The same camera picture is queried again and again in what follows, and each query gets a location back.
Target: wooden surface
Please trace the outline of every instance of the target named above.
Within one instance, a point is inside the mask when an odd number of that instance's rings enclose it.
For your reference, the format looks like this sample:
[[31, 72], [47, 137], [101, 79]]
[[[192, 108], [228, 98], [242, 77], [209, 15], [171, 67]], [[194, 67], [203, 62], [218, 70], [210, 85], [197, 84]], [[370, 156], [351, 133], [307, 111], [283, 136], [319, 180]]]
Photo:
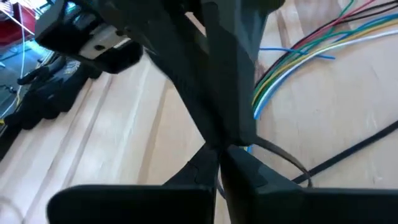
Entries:
[[[269, 16], [262, 46], [290, 47], [348, 2], [286, 0]], [[329, 52], [335, 61], [306, 64], [263, 111], [258, 133], [311, 168], [391, 124], [398, 117], [397, 46], [397, 37], [386, 37]], [[260, 52], [258, 73], [280, 55]], [[0, 223], [20, 223], [19, 216], [45, 223], [48, 199], [72, 185], [161, 184], [202, 144], [175, 88], [144, 57], [119, 75], [88, 82], [69, 113], [21, 132], [0, 163]], [[314, 184], [398, 188], [397, 145], [393, 133], [316, 176]], [[300, 174], [262, 149], [254, 155], [288, 178]], [[228, 222], [218, 198], [215, 223]]]

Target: black cable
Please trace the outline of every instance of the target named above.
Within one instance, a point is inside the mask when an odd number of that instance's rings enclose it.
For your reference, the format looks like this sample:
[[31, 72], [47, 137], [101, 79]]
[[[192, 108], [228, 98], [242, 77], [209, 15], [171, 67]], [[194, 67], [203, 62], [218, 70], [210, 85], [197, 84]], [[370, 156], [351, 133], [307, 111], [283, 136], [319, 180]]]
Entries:
[[[317, 165], [316, 167], [310, 169], [309, 174], [311, 177], [314, 175], [319, 174], [320, 172], [324, 171], [325, 169], [335, 165], [337, 162], [342, 161], [343, 159], [346, 159], [348, 156], [354, 154], [355, 152], [360, 151], [361, 149], [364, 149], [365, 147], [375, 143], [376, 141], [386, 137], [387, 135], [393, 133], [396, 129], [398, 129], [398, 121], [392, 123], [390, 126], [384, 128], [383, 130], [379, 131], [375, 135], [371, 136], [370, 138], [367, 138], [360, 143], [344, 150], [343, 152], [337, 154], [336, 156], [328, 159], [325, 162], [322, 162], [321, 164]], [[306, 176], [300, 175], [296, 178], [294, 178], [292, 181], [295, 182], [296, 184], [301, 184], [307, 179]]]
[[253, 144], [256, 144], [268, 151], [284, 158], [285, 160], [289, 161], [295, 167], [297, 167], [301, 172], [303, 172], [303, 177], [308, 180], [308, 187], [312, 187], [311, 175], [309, 174], [308, 170], [301, 164], [299, 160], [297, 160], [294, 156], [290, 155], [288, 152], [280, 148], [279, 146], [275, 145], [274, 143], [267, 141], [259, 136], [253, 141]]
[[[364, 9], [364, 10], [362, 10], [362, 11], [359, 11], [359, 12], [357, 12], [357, 13], [354, 13], [354, 14], [348, 16], [347, 18], [351, 18], [351, 19], [345, 19], [345, 20], [343, 20], [343, 21], [340, 21], [340, 22], [336, 23], [334, 26], [337, 26], [337, 25], [340, 25], [340, 24], [345, 24], [345, 23], [352, 22], [352, 21], [357, 21], [357, 20], [364, 19], [364, 18], [367, 18], [367, 17], [376, 16], [376, 15], [382, 14], [382, 13], [384, 13], [384, 12], [393, 10], [393, 9], [397, 8], [398, 5], [393, 6], [393, 7], [390, 7], [390, 8], [388, 8], [388, 9], [385, 9], [385, 10], [382, 10], [382, 11], [379, 11], [379, 12], [375, 12], [375, 13], [368, 14], [368, 15], [365, 15], [365, 16], [353, 18], [353, 17], [358, 16], [358, 15], [360, 15], [360, 14], [363, 14], [363, 13], [365, 13], [365, 12], [373, 11], [373, 10], [375, 10], [375, 9], [379, 9], [379, 8], [382, 8], [382, 7], [386, 7], [386, 6], [389, 6], [389, 5], [394, 4], [394, 3], [398, 4], [398, 0], [393, 0], [393, 1], [389, 1], [389, 2], [386, 2], [386, 3], [379, 4], [379, 5], [377, 5], [377, 6], [369, 7], [369, 8], [367, 8], [367, 9]], [[296, 46], [300, 45], [307, 37], [313, 35], [314, 33], [318, 32], [318, 31], [320, 31], [320, 30], [323, 29], [324, 27], [326, 27], [326, 26], [330, 25], [331, 23], [335, 22], [337, 19], [338, 19], [338, 18], [333, 19], [332, 21], [330, 21], [330, 22], [324, 24], [323, 26], [317, 28], [316, 30], [314, 30], [311, 34], [309, 34], [309, 35], [303, 37], [303, 38], [302, 38], [301, 40], [299, 40], [295, 45], [293, 45], [292, 48], [294, 49]], [[268, 70], [267, 70], [266, 72], [264, 72], [264, 73], [261, 75], [260, 79], [258, 79], [258, 81], [256, 82], [256, 88], [257, 88], [258, 84], [261, 82], [261, 80], [262, 80], [262, 79], [263, 79], [263, 78], [264, 78], [264, 77], [265, 77], [265, 76], [266, 76], [266, 75], [267, 75], [279, 62], [281, 62], [283, 59], [285, 59], [289, 54], [291, 54], [291, 52], [286, 52], [285, 54], [283, 54], [283, 56], [281, 56], [275, 63], [273, 63], [273, 64], [268, 68]]]
[[[345, 23], [352, 22], [352, 21], [357, 21], [357, 20], [360, 20], [360, 19], [364, 19], [364, 18], [367, 18], [367, 17], [372, 17], [372, 16], [376, 16], [376, 15], [385, 13], [385, 12], [387, 12], [387, 11], [391, 11], [391, 10], [397, 8], [397, 7], [398, 7], [398, 4], [397, 4], [396, 6], [392, 6], [392, 7], [390, 7], [390, 8], [381, 10], [381, 11], [379, 11], [379, 12], [375, 12], [375, 13], [368, 14], [368, 15], [365, 15], [365, 16], [355, 17], [355, 16], [358, 16], [358, 15], [360, 15], [360, 14], [362, 14], [362, 13], [369, 12], [369, 11], [372, 11], [372, 10], [375, 10], [375, 9], [379, 9], [379, 8], [382, 8], [382, 7], [386, 7], [386, 6], [389, 6], [389, 5], [394, 4], [394, 3], [398, 3], [398, 0], [393, 0], [393, 1], [390, 1], [390, 2], [383, 3], [383, 4], [379, 4], [379, 5], [377, 5], [377, 6], [369, 7], [369, 8], [367, 8], [367, 9], [364, 9], [364, 10], [362, 10], [362, 11], [359, 11], [359, 12], [357, 12], [357, 13], [354, 13], [354, 14], [348, 16], [348, 18], [350, 18], [350, 19], [345, 19], [345, 20], [343, 20], [343, 21], [340, 21], [340, 22], [336, 23], [334, 26], [337, 26], [337, 25], [340, 25], [340, 24], [345, 24]], [[332, 21], [330, 21], [330, 22], [324, 24], [323, 26], [317, 28], [317, 29], [316, 29], [315, 31], [313, 31], [311, 34], [309, 34], [309, 35], [305, 36], [304, 38], [302, 38], [301, 40], [299, 40], [292, 48], [295, 48], [296, 46], [298, 46], [299, 44], [301, 44], [301, 42], [303, 42], [308, 36], [311, 36], [311, 35], [313, 35], [314, 33], [320, 31], [322, 28], [324, 28], [324, 27], [330, 25], [331, 23], [335, 22], [337, 19], [338, 19], [338, 18], [333, 19]], [[261, 81], [261, 80], [262, 80], [262, 79], [263, 79], [263, 78], [264, 78], [264, 77], [265, 77], [265, 76], [266, 76], [266, 75], [267, 75], [267, 74], [280, 62], [280, 61], [282, 61], [283, 59], [285, 59], [289, 54], [290, 54], [290, 52], [286, 52], [286, 53], [285, 53], [283, 56], [281, 56], [274, 64], [272, 64], [271, 67], [269, 67], [268, 70], [267, 70], [264, 74], [262, 74], [261, 78], [258, 79], [258, 81], [257, 81], [257, 83], [256, 83], [256, 87], [257, 87], [257, 85], [259, 84], [259, 82], [260, 82], [260, 81]], [[288, 152], [284, 151], [284, 150], [283, 150], [282, 148], [280, 148], [279, 146], [276, 146], [275, 144], [273, 144], [273, 143], [271, 143], [271, 142], [269, 142], [269, 141], [267, 141], [267, 140], [265, 140], [265, 139], [262, 139], [262, 138], [260, 138], [260, 137], [257, 137], [253, 143], [256, 144], [256, 145], [258, 145], [258, 146], [260, 146], [260, 147], [262, 147], [262, 148], [264, 148], [264, 149], [267, 149], [267, 150], [270, 151], [270, 152], [273, 152], [274, 154], [277, 154], [278, 156], [284, 158], [285, 160], [287, 160], [287, 161], [289, 161], [291, 164], [293, 164], [295, 167], [297, 167], [298, 169], [300, 169], [300, 170], [303, 172], [303, 174], [300, 175], [300, 176], [298, 176], [298, 177], [296, 177], [295, 179], [293, 179], [293, 180], [292, 180], [293, 182], [295, 182], [296, 184], [301, 184], [301, 183], [304, 182], [305, 180], [308, 180], [308, 187], [312, 187], [312, 180], [311, 180], [311, 177], [313, 177], [314, 175], [316, 175], [316, 174], [322, 172], [323, 170], [325, 170], [325, 169], [327, 169], [327, 168], [333, 166], [333, 165], [336, 164], [337, 162], [342, 161], [343, 159], [347, 158], [348, 156], [354, 154], [355, 152], [358, 152], [359, 150], [365, 148], [366, 146], [368, 146], [368, 145], [370, 145], [370, 144], [372, 144], [372, 143], [374, 143], [374, 142], [380, 140], [381, 138], [387, 136], [388, 134], [392, 133], [392, 132], [395, 131], [396, 129], [398, 129], [398, 121], [396, 121], [396, 122], [393, 123], [392, 125], [388, 126], [387, 128], [383, 129], [382, 131], [378, 132], [377, 134], [371, 136], [370, 138], [367, 138], [367, 139], [363, 140], [362, 142], [356, 144], [355, 146], [353, 146], [353, 147], [351, 147], [351, 148], [349, 148], [349, 149], [344, 150], [343, 152], [339, 153], [338, 155], [332, 157], [331, 159], [328, 159], [327, 161], [321, 163], [320, 165], [318, 165], [318, 166], [316, 166], [316, 167], [310, 169], [309, 171], [306, 170], [306, 168], [300, 163], [300, 161], [298, 161], [295, 157], [293, 157], [292, 155], [290, 155]], [[217, 185], [216, 185], [216, 186], [217, 186], [217, 189], [218, 189], [218, 192], [220, 193], [220, 195], [221, 195], [223, 198], [225, 198], [225, 192], [224, 192], [223, 188], [221, 187], [221, 183], [220, 183], [220, 180], [219, 180], [218, 178], [217, 178]]]

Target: red object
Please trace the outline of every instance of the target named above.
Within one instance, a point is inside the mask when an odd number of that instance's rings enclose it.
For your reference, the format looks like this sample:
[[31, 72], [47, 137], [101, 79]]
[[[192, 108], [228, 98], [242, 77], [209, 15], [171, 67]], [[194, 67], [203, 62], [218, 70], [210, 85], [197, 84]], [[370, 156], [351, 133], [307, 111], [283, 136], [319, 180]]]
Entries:
[[12, 10], [12, 4], [8, 1], [0, 2], [0, 11], [6, 12], [7, 14], [12, 16], [14, 15], [14, 11]]
[[[15, 3], [12, 6], [14, 10], [13, 18], [21, 22], [21, 15], [19, 14], [18, 5], [19, 3]], [[31, 9], [21, 6], [21, 13], [23, 18], [23, 22], [21, 22], [21, 24], [34, 33], [36, 22], [34, 17], [35, 12]], [[24, 30], [24, 33], [25, 40], [33, 38], [33, 35], [28, 31]], [[0, 53], [5, 52], [8, 48], [15, 44], [19, 44], [20, 42], [22, 42], [22, 27], [12, 19], [0, 22]]]

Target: green wire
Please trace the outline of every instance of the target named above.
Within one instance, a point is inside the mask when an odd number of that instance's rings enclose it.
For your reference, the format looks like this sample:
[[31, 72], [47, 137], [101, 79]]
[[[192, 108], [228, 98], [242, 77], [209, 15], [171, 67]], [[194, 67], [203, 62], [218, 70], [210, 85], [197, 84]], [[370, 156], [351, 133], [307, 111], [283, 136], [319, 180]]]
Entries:
[[[348, 5], [342, 10], [342, 12], [341, 12], [340, 15], [338, 16], [338, 18], [340, 18], [341, 16], [343, 16], [343, 15], [350, 9], [350, 7], [351, 7], [353, 4], [354, 4], [354, 0], [351, 0], [351, 1], [348, 3]], [[332, 33], [335, 31], [335, 29], [336, 29], [335, 26], [331, 27], [331, 28], [329, 29], [329, 31], [328, 31], [324, 36], [332, 34]], [[306, 50], [306, 52], [309, 52], [311, 49], [313, 49], [314, 47], [316, 47], [316, 46], [318, 46], [318, 45], [319, 45], [319, 44], [313, 44], [312, 46], [310, 46], [310, 47]]]
[[[384, 24], [384, 23], [389, 22], [389, 21], [394, 20], [394, 19], [386, 19], [386, 20], [383, 20], [383, 21], [375, 22], [375, 23], [373, 23], [373, 24], [369, 24], [369, 25], [367, 25], [366, 27], [362, 27], [362, 28], [360, 28], [360, 29], [345, 30], [345, 31], [341, 31], [341, 32], [334, 33], [334, 34], [324, 35], [323, 37], [320, 37], [319, 39], [313, 40], [313, 41], [311, 41], [311, 42], [309, 42], [309, 43], [303, 45], [302, 47], [300, 47], [300, 48], [297, 49], [297, 50], [303, 50], [304, 48], [306, 48], [306, 47], [308, 47], [308, 46], [311, 46], [312, 44], [321, 43], [321, 42], [323, 42], [324, 40], [330, 39], [330, 38], [335, 37], [335, 36], [337, 36], [337, 35], [341, 35], [341, 34], [350, 34], [350, 35], [353, 35], [353, 34], [355, 34], [355, 33], [362, 32], [362, 31], [364, 31], [364, 30], [366, 30], [366, 29], [369, 29], [369, 28], [372, 28], [372, 27], [375, 27], [375, 26]], [[277, 71], [286, 61], [288, 61], [289, 59], [291, 59], [293, 56], [294, 56], [294, 55], [290, 54], [290, 55], [287, 56], [285, 59], [283, 59], [277, 66], [275, 66], [275, 68], [273, 68], [273, 69], [261, 80], [261, 82], [258, 84], [258, 86], [256, 87], [256, 89], [254, 90], [255, 94], [259, 91], [259, 89], [260, 89], [260, 87], [262, 86], [262, 84], [263, 84], [275, 71]], [[261, 94], [259, 94], [259, 95], [257, 96], [257, 98], [255, 99], [254, 105], [253, 105], [254, 108], [257, 107], [257, 105], [258, 105], [258, 103], [259, 103], [259, 99], [262, 98], [262, 96], [264, 95], [264, 93], [265, 93], [265, 92], [267, 91], [267, 89], [277, 80], [277, 78], [278, 78], [278, 76], [274, 77], [274, 78], [264, 87], [264, 89], [262, 90]]]

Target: blue wire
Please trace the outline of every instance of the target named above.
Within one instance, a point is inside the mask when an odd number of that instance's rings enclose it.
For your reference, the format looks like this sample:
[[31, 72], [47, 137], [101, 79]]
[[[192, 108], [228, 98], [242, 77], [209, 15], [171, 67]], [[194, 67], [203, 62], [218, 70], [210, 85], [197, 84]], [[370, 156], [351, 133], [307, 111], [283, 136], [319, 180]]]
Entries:
[[397, 18], [398, 18], [398, 13], [391, 14], [391, 15], [388, 15], [388, 16], [379, 17], [379, 18], [377, 18], [377, 19], [374, 19], [374, 20], [372, 20], [372, 21], [369, 21], [369, 22], [367, 22], [367, 23], [361, 25], [361, 26], [358, 27], [357, 29], [353, 30], [352, 33], [346, 34], [346, 35], [340, 37], [340, 38], [337, 39], [335, 42], [341, 41], [341, 40], [343, 40], [343, 39], [345, 39], [345, 38], [347, 38], [347, 37], [353, 35], [353, 33], [355, 33], [355, 31], [357, 31], [357, 30], [359, 30], [359, 29], [363, 29], [363, 28], [365, 28], [365, 27], [367, 27], [367, 26], [371, 26], [372, 24], [374, 24], [374, 23], [376, 23], [376, 22], [383, 21], [383, 20], [385, 20], [386, 22], [388, 22], [388, 21], [390, 21], [390, 20], [397, 19]]
[[[389, 21], [389, 20], [397, 19], [397, 18], [398, 18], [398, 14], [391, 14], [391, 15], [388, 15], [388, 16], [379, 17], [379, 18], [377, 18], [377, 19], [374, 19], [374, 20], [372, 20], [372, 21], [369, 21], [369, 22], [367, 22], [367, 23], [365, 23], [365, 24], [359, 26], [357, 29], [362, 29], [362, 28], [364, 28], [364, 27], [370, 26], [371, 24], [373, 24], [373, 23], [375, 23], [375, 22], [379, 22], [379, 21], [382, 21], [382, 20], [386, 20], [386, 22], [387, 22], [387, 21]], [[338, 40], [336, 40], [336, 42], [339, 41], [339, 40], [341, 40], [341, 39], [344, 39], [344, 38], [346, 38], [347, 36], [350, 36], [350, 35], [351, 35], [351, 34], [346, 34], [345, 36], [343, 36], [343, 37], [339, 38]], [[255, 114], [255, 115], [254, 115], [254, 119], [259, 119], [259, 116], [260, 116], [262, 110], [266, 107], [266, 105], [268, 104], [269, 100], [274, 96], [275, 92], [279, 89], [279, 87], [283, 84], [283, 82], [285, 82], [286, 79], [287, 79], [288, 77], [290, 77], [293, 73], [294, 73], [294, 71], [290, 72], [290, 73], [289, 73], [288, 75], [286, 75], [283, 79], [281, 79], [281, 81], [280, 81], [278, 84], [276, 84], [276, 86], [271, 90], [271, 92], [269, 93], [269, 95], [264, 99], [264, 101], [262, 102], [262, 104], [261, 104], [261, 105], [258, 105], [258, 106], [260, 106], [260, 109], [258, 110], [258, 114]]]
[[[291, 53], [296, 53], [296, 54], [300, 54], [300, 55], [307, 55], [308, 54], [306, 52], [302, 52], [302, 51], [299, 51], [299, 50], [287, 49], [287, 48], [283, 48], [283, 47], [261, 47], [260, 50], [280, 50], [280, 51], [291, 52]], [[331, 59], [331, 60], [336, 59], [335, 57], [329, 56], [329, 55], [317, 55], [317, 57], [325, 58], [325, 59]]]

